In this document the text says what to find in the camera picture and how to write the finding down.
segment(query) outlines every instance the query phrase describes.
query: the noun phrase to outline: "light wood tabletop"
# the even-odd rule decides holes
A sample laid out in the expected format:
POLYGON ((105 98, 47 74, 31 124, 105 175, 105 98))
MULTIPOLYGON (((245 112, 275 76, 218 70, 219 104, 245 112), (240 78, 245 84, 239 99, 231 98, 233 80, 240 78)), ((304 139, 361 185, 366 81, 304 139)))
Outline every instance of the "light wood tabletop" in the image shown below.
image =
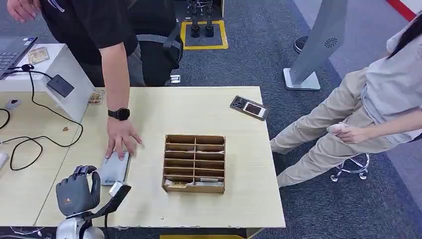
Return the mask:
MULTIPOLYGON (((32 103, 31 93, 0 93, 0 108, 13 99, 21 100, 22 104, 11 111, 10 122, 0 130, 0 141, 19 136, 46 135, 60 144, 72 142, 78 128, 76 124, 32 103)), ((36 93, 35 101, 67 116, 46 93, 36 93)), ((6 119, 6 112, 0 111, 0 125, 6 119)), ((23 140, 4 143, 0 145, 0 151, 11 156, 13 148, 23 140)), ((68 151, 68 148, 61 148, 46 139, 37 141, 44 147, 44 151, 33 165, 20 171, 12 171, 9 158, 0 170, 0 226, 35 224, 68 151)), ((34 142, 22 144, 15 152, 13 167, 28 165, 39 151, 39 146, 34 142)))
MULTIPOLYGON (((259 87, 131 88, 130 119, 143 145, 130 162, 126 182, 132 190, 109 215, 109 227, 285 227, 267 125, 231 109, 236 95, 262 102, 259 87), (166 134, 226 137, 224 194, 163 190, 166 134)), ((82 121, 85 132, 69 149, 54 185, 77 165, 101 165, 108 140, 106 122, 105 103, 88 107, 82 121)), ((101 190, 103 206, 110 199, 109 187, 101 190)), ((56 192, 51 190, 36 225, 57 226, 63 219, 56 192)), ((104 226, 104 219, 94 220, 94 225, 104 226)))

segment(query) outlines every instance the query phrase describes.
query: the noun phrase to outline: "laptop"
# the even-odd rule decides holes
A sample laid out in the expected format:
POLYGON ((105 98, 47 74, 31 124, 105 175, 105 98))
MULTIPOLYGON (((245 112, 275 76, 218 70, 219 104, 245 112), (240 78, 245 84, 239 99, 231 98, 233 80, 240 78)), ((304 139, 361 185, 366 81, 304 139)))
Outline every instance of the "laptop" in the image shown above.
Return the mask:
POLYGON ((0 80, 32 48, 38 37, 0 37, 0 80))

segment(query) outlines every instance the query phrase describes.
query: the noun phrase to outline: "person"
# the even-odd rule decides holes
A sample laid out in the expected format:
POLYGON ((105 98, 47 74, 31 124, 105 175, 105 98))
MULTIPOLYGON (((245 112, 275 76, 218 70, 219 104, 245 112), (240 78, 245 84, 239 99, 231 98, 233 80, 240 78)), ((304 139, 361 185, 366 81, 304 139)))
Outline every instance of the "person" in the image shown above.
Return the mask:
POLYGON ((422 133, 422 15, 387 41, 389 55, 345 76, 309 115, 270 142, 286 154, 321 137, 296 164, 277 176, 279 187, 312 179, 361 153, 379 153, 422 133), (330 125, 347 127, 326 133, 330 125))
POLYGON ((25 23, 42 13, 55 39, 66 43, 94 86, 105 85, 110 157, 123 159, 123 144, 134 153, 141 138, 129 117, 130 86, 144 86, 136 35, 124 0, 7 0, 7 10, 25 23))

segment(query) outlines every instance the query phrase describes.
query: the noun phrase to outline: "gray shirt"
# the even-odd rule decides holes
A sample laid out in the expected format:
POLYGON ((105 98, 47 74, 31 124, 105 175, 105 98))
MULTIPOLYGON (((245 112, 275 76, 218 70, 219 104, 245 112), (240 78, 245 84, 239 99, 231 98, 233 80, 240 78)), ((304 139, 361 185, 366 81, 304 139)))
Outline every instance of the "gray shirt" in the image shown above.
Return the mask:
MULTIPOLYGON (((402 33, 387 41, 387 50, 393 52, 402 33)), ((419 36, 391 59, 383 58, 368 67, 366 84, 361 96, 368 115, 375 124, 391 121, 422 108, 422 36, 419 36)), ((422 129, 386 136, 394 144, 409 142, 422 129)))

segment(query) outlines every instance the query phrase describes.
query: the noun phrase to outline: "black t-shirt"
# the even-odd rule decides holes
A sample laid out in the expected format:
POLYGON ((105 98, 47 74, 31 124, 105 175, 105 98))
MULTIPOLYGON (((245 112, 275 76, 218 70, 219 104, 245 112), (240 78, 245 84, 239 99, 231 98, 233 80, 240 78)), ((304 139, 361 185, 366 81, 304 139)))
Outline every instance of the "black t-shirt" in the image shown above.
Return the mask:
POLYGON ((54 38, 79 62, 100 65, 98 49, 121 42, 127 55, 137 47, 125 0, 41 0, 41 8, 54 38))

